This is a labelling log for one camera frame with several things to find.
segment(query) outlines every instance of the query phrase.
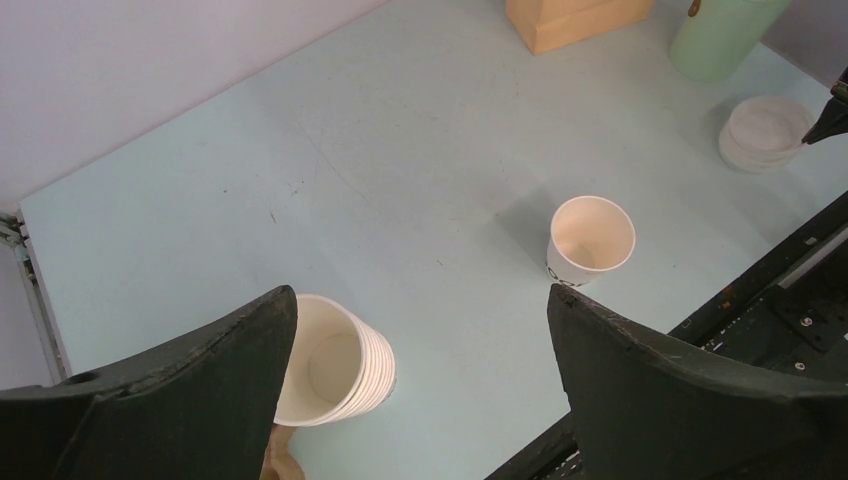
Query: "stack of white plates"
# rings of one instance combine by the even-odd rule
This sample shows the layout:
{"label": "stack of white plates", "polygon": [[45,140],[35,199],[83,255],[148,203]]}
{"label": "stack of white plates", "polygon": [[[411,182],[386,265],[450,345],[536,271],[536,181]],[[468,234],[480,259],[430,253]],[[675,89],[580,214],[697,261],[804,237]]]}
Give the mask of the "stack of white plates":
{"label": "stack of white plates", "polygon": [[784,167],[801,151],[814,122],[806,107],[788,98],[750,98],[730,115],[719,135],[719,152],[729,165],[747,172]]}

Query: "cup rim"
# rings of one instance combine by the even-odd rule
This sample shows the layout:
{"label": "cup rim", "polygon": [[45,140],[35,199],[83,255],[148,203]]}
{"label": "cup rim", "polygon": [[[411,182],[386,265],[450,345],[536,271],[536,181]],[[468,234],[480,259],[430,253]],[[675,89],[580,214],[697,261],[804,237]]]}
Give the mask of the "cup rim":
{"label": "cup rim", "polygon": [[[374,342],[377,342],[377,338],[371,338],[371,340],[374,341]],[[336,414],[333,417],[326,419],[322,424],[331,423],[331,422],[335,422],[335,421],[338,421],[338,420],[344,420],[344,419],[347,419],[347,418],[353,418],[353,417],[365,414],[367,412],[370,412],[372,409],[376,408],[379,405],[379,402],[376,402],[376,399],[380,398],[379,392],[385,390],[387,380],[389,379],[389,376],[387,374],[389,372],[394,372],[395,367],[394,367],[394,356],[391,352],[391,347],[389,347],[388,350],[381,349],[381,348],[377,348],[376,350],[378,351],[378,357],[379,358],[375,357],[374,358],[375,362],[373,362],[373,364],[369,365],[371,367],[371,369],[373,370],[373,373],[374,373],[374,376],[375,376],[375,378],[374,378],[375,381],[366,386],[367,390],[362,390],[363,385],[365,385],[365,383],[359,384],[357,386],[356,394],[357,395],[361,394],[361,395],[360,395],[360,398],[358,399],[359,401],[357,402],[357,404],[353,405],[352,402],[353,402],[354,399],[351,399],[351,402],[348,402],[348,404],[345,405],[345,408],[347,408],[347,411],[342,409],[342,410],[336,412]]]}
{"label": "cup rim", "polygon": [[[382,356],[382,352],[378,351],[378,356]],[[353,397],[351,397],[350,401],[344,405],[344,408],[341,408],[339,411],[335,412],[330,418],[324,419],[323,423],[330,423],[337,420],[343,420],[345,418],[355,417],[361,413],[365,413],[368,411],[364,409],[365,406],[368,405],[368,400],[372,396],[372,390],[375,390],[380,385],[380,380],[382,379],[382,362],[380,362],[379,358],[375,357],[370,364],[364,367],[363,378],[365,375],[371,374],[370,382],[361,382],[356,386]]]}
{"label": "cup rim", "polygon": [[815,124],[815,117],[813,116],[813,113],[810,112],[810,109],[795,100],[781,95],[759,95],[747,98],[733,108],[733,111],[730,112],[730,118],[727,119],[727,133],[741,150],[751,155],[779,155],[781,158],[797,155],[804,146],[803,141],[792,147],[766,150],[754,147],[753,145],[748,145],[739,140],[739,137],[734,130],[738,129],[737,125],[739,124],[742,115],[747,113],[750,108],[756,107],[761,103],[782,104],[783,107],[787,107],[784,109],[786,113],[797,115],[799,119],[803,118],[804,122],[808,124],[807,130],[812,128],[813,124]]}
{"label": "cup rim", "polygon": [[303,420],[303,421],[285,421],[285,420],[280,418],[280,416],[277,414],[277,412],[274,412],[274,423],[277,423],[279,425],[289,426],[289,427],[309,427],[309,426],[316,426],[316,425],[323,423],[328,417],[333,416],[339,410],[344,408],[345,405],[350,403],[351,398],[353,398],[353,396],[356,394],[357,390],[359,390],[359,386],[362,383],[362,378],[365,374],[365,355],[364,355],[364,353],[365,353],[366,349],[365,349],[365,345],[363,343],[364,342],[363,328],[359,324],[359,322],[355,321],[355,320],[358,320],[356,315],[351,313],[348,309],[344,308],[341,304],[339,304],[335,300],[329,299],[329,298],[321,296],[321,295],[316,295],[316,294],[312,294],[312,293],[298,293],[298,294],[295,295],[295,297],[296,297],[297,300],[305,299],[305,300],[317,300],[317,301],[320,301],[320,302],[324,302],[324,303],[330,305],[331,307],[333,307],[333,308],[341,311],[342,313],[344,313],[345,316],[350,321],[350,323],[353,324],[353,328],[356,330],[357,340],[359,341],[359,349],[362,352],[362,355],[360,355],[360,357],[359,357],[359,372],[357,372],[357,374],[356,374],[356,380],[354,380],[353,385],[351,385],[350,390],[347,392],[347,395],[345,395],[345,397],[341,401],[339,401],[339,403],[337,403],[333,408],[331,408],[328,412],[324,413],[320,417],[312,418],[312,419],[309,419],[309,420]]}
{"label": "cup rim", "polygon": [[[617,264],[615,264],[611,267],[591,268],[591,267],[587,267],[585,265],[580,265],[579,263],[575,262],[574,260],[568,258],[568,255],[562,253],[562,250],[560,250],[559,245],[557,244],[556,240],[554,239],[554,222],[556,221],[557,216],[560,214],[560,211],[562,211],[562,209],[565,208],[565,206],[568,205],[571,202],[575,202],[577,200],[588,200],[588,199],[600,200],[602,202],[608,203],[609,205],[612,205],[619,212],[621,212],[622,215],[624,215],[624,219],[627,220],[627,225],[630,227],[630,237],[633,239],[630,242],[630,251],[627,252],[627,255],[624,257],[624,259],[622,259],[620,262],[618,262]],[[615,270],[616,268],[624,265],[628,260],[630,260],[630,256],[633,255],[633,250],[636,249],[636,227],[633,226],[633,220],[630,219],[630,215],[628,215],[627,212],[625,212],[624,209],[621,208],[621,206],[619,206],[617,203],[613,202],[612,200],[610,200],[608,198],[599,197],[597,195],[581,195],[579,197],[574,197],[574,198],[566,200],[565,203],[563,203],[562,205],[559,206],[559,208],[557,208],[556,212],[554,212],[554,216],[551,218],[551,226],[550,226],[550,229],[549,229],[549,235],[550,235],[551,240],[553,241],[554,248],[556,249],[556,251],[557,251],[557,253],[559,254],[560,257],[564,258],[568,263],[574,265],[575,267],[577,267],[581,270],[585,270],[587,272],[592,272],[592,273],[603,273],[603,272],[609,272],[610,270]]]}

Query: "black metal frame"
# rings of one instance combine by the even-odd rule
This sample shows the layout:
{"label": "black metal frame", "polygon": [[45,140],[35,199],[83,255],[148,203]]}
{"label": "black metal frame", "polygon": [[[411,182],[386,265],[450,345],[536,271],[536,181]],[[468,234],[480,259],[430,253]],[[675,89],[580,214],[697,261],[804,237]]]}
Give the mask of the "black metal frame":
{"label": "black metal frame", "polygon": [[[848,224],[848,192],[792,233],[736,280],[717,293],[669,335],[695,346],[704,346],[739,317],[748,304],[793,267],[815,253],[827,239]],[[486,480],[537,480],[551,474],[577,453],[571,414],[553,424]]]}

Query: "brown paper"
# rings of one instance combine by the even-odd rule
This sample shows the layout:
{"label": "brown paper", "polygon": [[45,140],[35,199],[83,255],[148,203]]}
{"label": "brown paper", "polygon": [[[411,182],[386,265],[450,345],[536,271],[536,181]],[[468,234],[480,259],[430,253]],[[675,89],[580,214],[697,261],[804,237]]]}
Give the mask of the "brown paper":
{"label": "brown paper", "polygon": [[506,13],[534,55],[643,20],[654,0],[507,0]]}
{"label": "brown paper", "polygon": [[289,440],[297,430],[294,427],[274,425],[271,428],[271,438],[265,449],[265,460],[259,480],[304,480],[303,470],[289,453]]}

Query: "cardboard box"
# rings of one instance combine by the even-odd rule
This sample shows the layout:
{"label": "cardboard box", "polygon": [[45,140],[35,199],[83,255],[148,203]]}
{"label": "cardboard box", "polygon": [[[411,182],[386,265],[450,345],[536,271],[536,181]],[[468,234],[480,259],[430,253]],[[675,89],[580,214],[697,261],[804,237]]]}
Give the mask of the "cardboard box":
{"label": "cardboard box", "polygon": [[643,20],[654,0],[507,0],[506,13],[534,55]]}

